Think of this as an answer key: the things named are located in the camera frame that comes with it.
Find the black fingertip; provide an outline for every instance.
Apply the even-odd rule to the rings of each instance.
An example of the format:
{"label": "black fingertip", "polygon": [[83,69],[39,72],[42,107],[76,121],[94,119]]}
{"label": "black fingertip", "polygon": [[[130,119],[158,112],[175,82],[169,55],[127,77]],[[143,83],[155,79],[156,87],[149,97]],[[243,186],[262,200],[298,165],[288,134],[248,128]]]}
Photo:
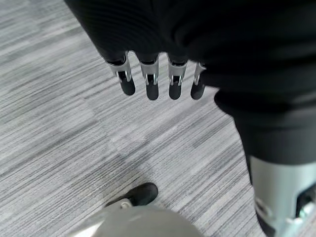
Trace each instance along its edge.
{"label": "black fingertip", "polygon": [[205,85],[202,83],[201,80],[198,81],[198,84],[195,85],[193,82],[192,87],[191,87],[191,97],[194,100],[198,100],[202,97],[204,93]]}
{"label": "black fingertip", "polygon": [[130,96],[133,95],[135,93],[135,85],[134,85],[134,81],[133,79],[131,79],[130,81],[127,81],[126,78],[122,79],[122,82],[120,83],[123,92]]}
{"label": "black fingertip", "polygon": [[177,82],[174,82],[173,85],[169,86],[169,96],[171,99],[177,100],[179,99],[180,95],[181,95],[181,86],[178,85]]}
{"label": "black fingertip", "polygon": [[149,85],[146,85],[146,93],[148,99],[156,100],[159,96],[158,83],[154,85],[153,82],[150,81]]}

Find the robotic hand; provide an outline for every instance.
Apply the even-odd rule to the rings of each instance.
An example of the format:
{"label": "robotic hand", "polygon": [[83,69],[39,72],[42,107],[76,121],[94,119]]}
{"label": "robotic hand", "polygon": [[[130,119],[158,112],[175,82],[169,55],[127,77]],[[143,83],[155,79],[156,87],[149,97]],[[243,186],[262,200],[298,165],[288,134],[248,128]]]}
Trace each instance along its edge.
{"label": "robotic hand", "polygon": [[291,237],[315,210],[316,3],[307,0],[65,0],[125,94],[135,92],[127,52],[158,97],[158,54],[178,99],[188,59],[191,96],[218,87],[217,105],[240,134],[269,237]]}

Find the gray carpet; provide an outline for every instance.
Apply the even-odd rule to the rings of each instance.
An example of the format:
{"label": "gray carpet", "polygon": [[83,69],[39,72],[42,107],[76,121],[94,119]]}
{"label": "gray carpet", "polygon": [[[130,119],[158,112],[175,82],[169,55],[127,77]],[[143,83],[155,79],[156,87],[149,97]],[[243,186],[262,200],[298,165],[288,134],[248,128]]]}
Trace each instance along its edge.
{"label": "gray carpet", "polygon": [[[157,184],[154,205],[207,237],[263,237],[241,143],[215,89],[149,101],[136,57],[123,95],[61,0],[0,0],[0,236],[65,236],[113,197]],[[310,223],[302,236],[316,235]]]}

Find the black fabric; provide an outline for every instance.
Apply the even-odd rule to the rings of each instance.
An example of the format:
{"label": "black fabric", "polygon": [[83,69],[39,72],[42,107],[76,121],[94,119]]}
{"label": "black fabric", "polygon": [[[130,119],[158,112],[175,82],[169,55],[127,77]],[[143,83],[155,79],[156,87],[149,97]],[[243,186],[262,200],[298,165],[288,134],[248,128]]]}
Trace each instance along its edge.
{"label": "black fabric", "polygon": [[315,161],[315,1],[65,2],[105,58],[166,51],[204,63],[200,80],[220,88],[215,101],[235,119],[247,156]]}

